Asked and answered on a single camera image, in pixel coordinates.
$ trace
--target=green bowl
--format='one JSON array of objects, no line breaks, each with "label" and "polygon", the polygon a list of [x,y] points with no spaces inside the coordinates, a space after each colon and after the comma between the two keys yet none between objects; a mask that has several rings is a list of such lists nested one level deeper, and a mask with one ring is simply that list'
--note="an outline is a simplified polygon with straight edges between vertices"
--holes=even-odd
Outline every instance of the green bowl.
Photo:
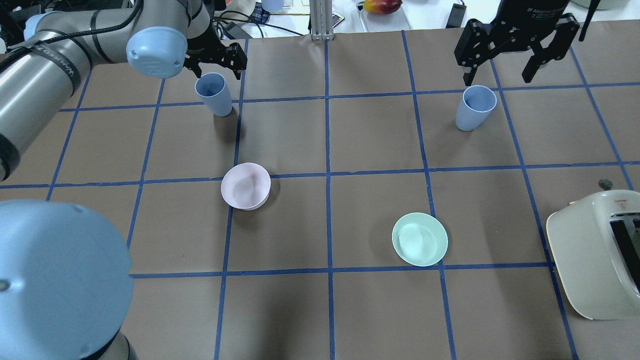
[{"label": "green bowl", "polygon": [[394,226],[391,240],[398,256],[415,266],[431,266],[447,252],[449,237],[444,226],[425,213],[410,213]]}]

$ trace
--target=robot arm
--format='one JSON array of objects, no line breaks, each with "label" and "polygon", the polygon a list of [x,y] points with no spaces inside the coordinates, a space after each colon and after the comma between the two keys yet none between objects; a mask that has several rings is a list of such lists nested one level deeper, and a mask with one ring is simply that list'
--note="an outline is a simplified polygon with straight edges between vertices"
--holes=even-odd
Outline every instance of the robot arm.
[{"label": "robot arm", "polygon": [[0,180],[95,65],[125,61],[158,78],[183,66],[199,77],[200,62],[228,67],[238,79],[246,68],[240,45],[220,42],[201,0],[138,0],[133,9],[45,14],[35,34],[0,63]]},{"label": "robot arm", "polygon": [[[599,2],[591,2],[580,41]],[[501,0],[491,23],[470,19],[454,51],[458,65],[465,69],[465,84],[471,85],[478,66],[500,53],[533,50],[522,72],[526,83],[549,61],[562,60],[580,28],[572,14],[563,14],[568,3],[569,0]],[[551,44],[543,47],[540,42],[554,31]]]}]

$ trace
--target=gray robot arm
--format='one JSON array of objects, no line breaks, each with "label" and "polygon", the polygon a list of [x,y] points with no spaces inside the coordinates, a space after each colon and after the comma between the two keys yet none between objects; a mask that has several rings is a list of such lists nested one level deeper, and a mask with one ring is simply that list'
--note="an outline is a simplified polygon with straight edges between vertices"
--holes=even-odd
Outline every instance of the gray robot arm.
[{"label": "gray robot arm", "polygon": [[199,77],[199,62],[229,67],[237,78],[246,68],[239,44],[220,42],[201,0],[138,0],[133,9],[48,13],[0,64],[0,181],[94,66],[126,61],[158,78],[177,75],[183,66]]}]

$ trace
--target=bowl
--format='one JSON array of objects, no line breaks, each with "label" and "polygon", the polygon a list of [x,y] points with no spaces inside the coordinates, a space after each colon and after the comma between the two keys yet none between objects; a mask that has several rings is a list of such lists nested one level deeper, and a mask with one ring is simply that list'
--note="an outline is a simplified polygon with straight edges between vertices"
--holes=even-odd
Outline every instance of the bowl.
[{"label": "bowl", "polygon": [[391,235],[396,253],[415,266],[431,266],[447,252],[449,237],[444,226],[425,213],[410,213],[401,217]]},{"label": "bowl", "polygon": [[220,192],[225,202],[240,210],[255,210],[269,197],[271,177],[264,167],[242,163],[231,168],[222,178]]}]

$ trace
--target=metal bracket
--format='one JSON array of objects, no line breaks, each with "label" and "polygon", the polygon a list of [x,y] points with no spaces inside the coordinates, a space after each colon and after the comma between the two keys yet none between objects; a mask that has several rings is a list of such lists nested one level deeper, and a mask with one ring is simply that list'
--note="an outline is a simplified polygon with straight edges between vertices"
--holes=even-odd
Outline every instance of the metal bracket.
[{"label": "metal bracket", "polygon": [[332,0],[311,0],[311,40],[333,40]]}]

